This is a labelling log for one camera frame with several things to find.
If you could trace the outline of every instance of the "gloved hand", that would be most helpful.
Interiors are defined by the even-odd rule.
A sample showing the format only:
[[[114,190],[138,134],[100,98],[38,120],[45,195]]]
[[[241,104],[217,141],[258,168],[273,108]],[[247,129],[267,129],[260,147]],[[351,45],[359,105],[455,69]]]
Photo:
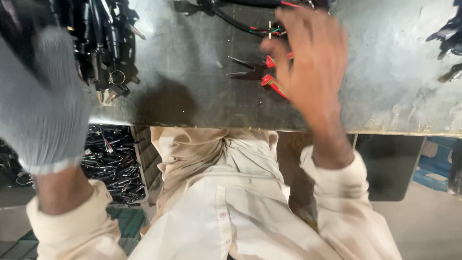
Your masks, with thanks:
[[[26,171],[47,174],[79,164],[91,107],[65,30],[39,32],[34,52],[36,73],[0,37],[0,137]]]

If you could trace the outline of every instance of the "red pliers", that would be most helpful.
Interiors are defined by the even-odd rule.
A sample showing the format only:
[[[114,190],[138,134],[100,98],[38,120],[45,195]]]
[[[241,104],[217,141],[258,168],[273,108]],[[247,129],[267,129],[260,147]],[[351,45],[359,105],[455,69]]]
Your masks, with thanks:
[[[289,59],[293,59],[293,52],[289,52],[287,55],[289,56]],[[269,68],[276,67],[276,63],[274,63],[274,60],[269,55],[266,56],[266,61],[264,63],[243,61],[241,59],[237,59],[237,58],[230,57],[230,56],[228,56],[228,58],[248,68],[252,68],[253,71],[227,73],[226,74],[227,76],[233,79],[261,80],[261,83],[260,83],[261,86],[269,85],[279,95],[285,97],[286,99],[289,99],[284,93],[284,90],[281,84],[273,76],[271,76],[270,74],[266,74],[266,71]]]

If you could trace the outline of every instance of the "black cable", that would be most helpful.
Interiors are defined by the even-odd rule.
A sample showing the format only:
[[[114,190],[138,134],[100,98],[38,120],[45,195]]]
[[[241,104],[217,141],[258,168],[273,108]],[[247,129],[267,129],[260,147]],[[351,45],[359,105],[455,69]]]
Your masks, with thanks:
[[[236,28],[238,28],[240,30],[250,32],[250,33],[258,35],[258,36],[261,36],[261,37],[263,37],[263,36],[265,36],[265,35],[267,35],[269,33],[274,33],[274,32],[277,32],[277,31],[280,30],[279,27],[274,28],[274,29],[257,29],[255,27],[243,24],[243,23],[237,21],[236,19],[234,19],[233,17],[227,15],[225,12],[221,11],[215,5],[215,3],[211,2],[211,0],[200,0],[200,1],[198,1],[198,3],[201,4],[202,6],[204,6],[205,8],[209,9],[210,11],[215,13],[216,15],[220,16],[223,20],[225,20],[225,22],[231,24],[232,26],[234,26],[234,27],[236,27]]]

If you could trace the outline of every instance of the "bare hand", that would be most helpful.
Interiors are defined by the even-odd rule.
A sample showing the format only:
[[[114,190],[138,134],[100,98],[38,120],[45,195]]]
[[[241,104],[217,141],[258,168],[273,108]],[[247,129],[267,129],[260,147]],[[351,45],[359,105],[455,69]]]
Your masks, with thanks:
[[[340,114],[338,91],[347,67],[347,31],[323,11],[278,9],[276,18],[287,30],[293,66],[284,42],[265,39],[261,48],[275,58],[276,78],[294,107],[314,131],[322,130]]]

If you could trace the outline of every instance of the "steel table surface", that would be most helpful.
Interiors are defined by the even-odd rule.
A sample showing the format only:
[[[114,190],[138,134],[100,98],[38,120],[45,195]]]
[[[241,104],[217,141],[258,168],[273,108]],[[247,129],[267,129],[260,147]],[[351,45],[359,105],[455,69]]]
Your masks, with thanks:
[[[258,81],[229,79],[245,70],[228,56],[263,60],[261,39],[217,16],[174,10],[169,0],[130,0],[139,15],[135,65],[139,84],[91,122],[151,126],[307,130],[289,101]],[[229,5],[225,12],[264,27],[273,10]],[[438,82],[462,58],[438,61],[426,42],[454,17],[452,0],[338,0],[332,11],[349,31],[349,66],[340,89],[349,133],[462,136],[462,81]],[[94,91],[89,94],[97,103]]]

